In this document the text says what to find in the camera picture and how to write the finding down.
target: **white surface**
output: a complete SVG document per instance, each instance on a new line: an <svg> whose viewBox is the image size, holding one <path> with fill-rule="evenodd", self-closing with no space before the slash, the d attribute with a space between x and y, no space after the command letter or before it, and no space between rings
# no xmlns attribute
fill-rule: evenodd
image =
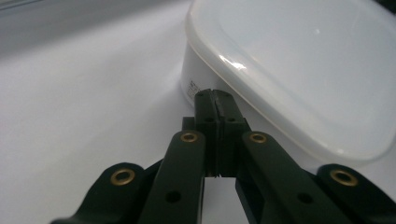
<svg viewBox="0 0 396 224"><path fill-rule="evenodd" d="M378 4L197 0L186 27L197 54L312 155L354 165L395 146L396 20Z"/></svg>
<svg viewBox="0 0 396 224"><path fill-rule="evenodd" d="M0 12L1 224L71 216L107 167L163 157L193 115L178 82L189 4L46 0ZM244 116L318 167L259 114ZM395 159L359 169L393 199ZM232 180L206 180L203 223L248 223Z"/></svg>

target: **hole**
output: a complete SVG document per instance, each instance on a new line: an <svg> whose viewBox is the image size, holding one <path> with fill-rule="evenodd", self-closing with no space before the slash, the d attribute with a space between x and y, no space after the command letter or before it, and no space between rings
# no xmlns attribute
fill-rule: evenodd
<svg viewBox="0 0 396 224"><path fill-rule="evenodd" d="M180 138L183 142L195 142L198 139L198 135L195 133L183 133Z"/></svg>
<svg viewBox="0 0 396 224"><path fill-rule="evenodd" d="M170 191L165 196L165 200L169 203L177 203L180 199L181 195L178 191Z"/></svg>
<svg viewBox="0 0 396 224"><path fill-rule="evenodd" d="M347 171L332 170L330 171L330 176L332 177L333 180L335 180L339 184L348 187L355 187L358 185L358 178L356 178L354 175L350 174Z"/></svg>
<svg viewBox="0 0 396 224"><path fill-rule="evenodd" d="M261 133L253 133L250 135L250 140L256 143L264 143L267 138L265 137L265 135L261 134Z"/></svg>
<svg viewBox="0 0 396 224"><path fill-rule="evenodd" d="M212 118L207 118L207 119L205 119L205 121L211 123L211 122L214 122L215 120Z"/></svg>
<svg viewBox="0 0 396 224"><path fill-rule="evenodd" d="M307 194L307 193L299 193L297 195L298 200L300 200L300 202L302 203L312 203L314 201L314 199L312 199L311 195Z"/></svg>
<svg viewBox="0 0 396 224"><path fill-rule="evenodd" d="M134 180L134 171L130 169L119 169L110 177L110 182L115 186L122 186L131 183Z"/></svg>

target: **black mechanical linkage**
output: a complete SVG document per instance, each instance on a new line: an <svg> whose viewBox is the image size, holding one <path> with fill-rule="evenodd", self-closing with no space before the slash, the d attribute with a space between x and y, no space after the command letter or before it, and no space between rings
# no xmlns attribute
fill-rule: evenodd
<svg viewBox="0 0 396 224"><path fill-rule="evenodd" d="M231 94L200 91L162 161L105 170L81 207L52 224L201 223L205 177L235 177L249 223L396 223L396 203L348 167L312 175L269 134L252 132Z"/></svg>

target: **white lid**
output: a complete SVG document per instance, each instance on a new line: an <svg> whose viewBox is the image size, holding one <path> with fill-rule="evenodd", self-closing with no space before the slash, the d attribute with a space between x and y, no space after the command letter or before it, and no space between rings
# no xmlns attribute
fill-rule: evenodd
<svg viewBox="0 0 396 224"><path fill-rule="evenodd" d="M352 164L394 146L396 20L375 2L196 0L186 29L195 52L311 154Z"/></svg>

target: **white container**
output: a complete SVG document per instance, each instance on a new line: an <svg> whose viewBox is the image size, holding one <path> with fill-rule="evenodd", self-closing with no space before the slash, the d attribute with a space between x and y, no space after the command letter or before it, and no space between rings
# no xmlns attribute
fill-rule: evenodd
<svg viewBox="0 0 396 224"><path fill-rule="evenodd" d="M396 139L396 20L368 0L196 0L182 89L224 82L309 154L349 165Z"/></svg>

